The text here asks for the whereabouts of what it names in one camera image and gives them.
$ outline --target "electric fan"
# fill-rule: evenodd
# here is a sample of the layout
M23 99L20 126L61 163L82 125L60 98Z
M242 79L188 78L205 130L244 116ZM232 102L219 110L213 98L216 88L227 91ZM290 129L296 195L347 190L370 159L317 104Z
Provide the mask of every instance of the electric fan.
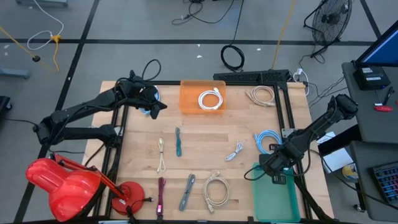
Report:
M311 54L311 57L322 53L327 47L340 41L340 37L347 27L352 11L352 0L322 0L319 6L304 20L304 27L312 30L315 44L322 49ZM312 27L307 19L314 14Z

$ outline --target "keyboard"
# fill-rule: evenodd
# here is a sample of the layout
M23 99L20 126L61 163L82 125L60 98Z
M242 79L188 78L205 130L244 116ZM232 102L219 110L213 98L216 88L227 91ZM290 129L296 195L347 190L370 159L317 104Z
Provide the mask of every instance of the keyboard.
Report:
M371 171L384 201L398 202L398 161L373 167Z
M287 69L256 72L216 73L213 75L214 80L223 80L227 83L245 82L255 84L263 84L267 82L286 82L289 77L290 75Z

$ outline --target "paper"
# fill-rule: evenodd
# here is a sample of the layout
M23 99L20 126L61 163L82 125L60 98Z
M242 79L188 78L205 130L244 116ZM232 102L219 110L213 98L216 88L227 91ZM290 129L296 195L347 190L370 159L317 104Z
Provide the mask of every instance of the paper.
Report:
M333 131L326 133L325 136L323 136L322 138L317 140L317 143L321 144L335 136L336 135ZM337 151L332 152L331 154L329 154L327 156L323 156L323 159L325 160L326 164L328 164L328 166L330 168L330 169L328 169L328 167L325 165L324 161L322 161L323 169L326 171L327 174L329 174L330 172L336 171L340 168L343 168L344 166L346 166L348 164L352 164L354 162L353 159L347 153L345 148L341 148Z

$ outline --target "yellow cable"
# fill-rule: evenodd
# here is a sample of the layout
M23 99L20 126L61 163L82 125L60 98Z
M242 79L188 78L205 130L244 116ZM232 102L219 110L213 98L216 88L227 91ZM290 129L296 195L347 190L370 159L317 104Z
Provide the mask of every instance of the yellow cable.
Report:
M0 27L0 30L1 30L1 32L3 32L4 34L6 34L12 41L14 41L14 43L16 43L17 45L18 45L18 47L20 47L22 50L24 50L27 54L29 54L32 58L35 58L36 56L34 55L34 54L32 54L31 52L29 52L24 46L22 46L16 39L14 39L6 30L4 30L2 27ZM50 66L50 65L47 65L46 63L44 63L44 62L41 62L41 61L39 61L39 63L43 66L43 67L45 67L45 68L47 68L47 69L49 69L49 70L51 70L51 71L54 71L54 69Z
M271 69L274 69L274 66L275 66L275 63L276 63L276 58L277 58L277 56L278 56L279 44L280 44L280 41L282 40L282 36L284 35L286 25L287 25L287 23L289 22L290 17L292 17L293 9L294 9L294 5L295 5L295 4L296 4L296 0L293 0L292 6L290 7L290 11L289 11L289 14L287 15L285 24L284 24L284 26L282 27L282 31L280 32L280 36L279 36L279 39L278 39L278 44L276 45L275 56L274 56L274 62L272 63Z
M57 68L57 71L60 71L60 68L58 67L57 61L55 60L55 57L57 56L58 53L58 42L61 39L61 35L54 35L51 37L51 40L53 40L55 42L55 52L54 52L54 56L52 57L52 60L54 61L54 64Z

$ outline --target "orange translucent bin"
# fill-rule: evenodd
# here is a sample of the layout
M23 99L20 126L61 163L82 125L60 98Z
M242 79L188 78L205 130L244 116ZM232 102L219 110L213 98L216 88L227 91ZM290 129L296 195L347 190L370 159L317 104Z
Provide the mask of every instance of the orange translucent bin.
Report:
M203 110L200 108L198 98L201 93L217 88L223 97L223 104L217 110ZM226 109L226 85L224 81L211 80L182 80L180 84L180 111L190 114L222 114ZM206 95L203 99L205 106L215 106L218 97Z

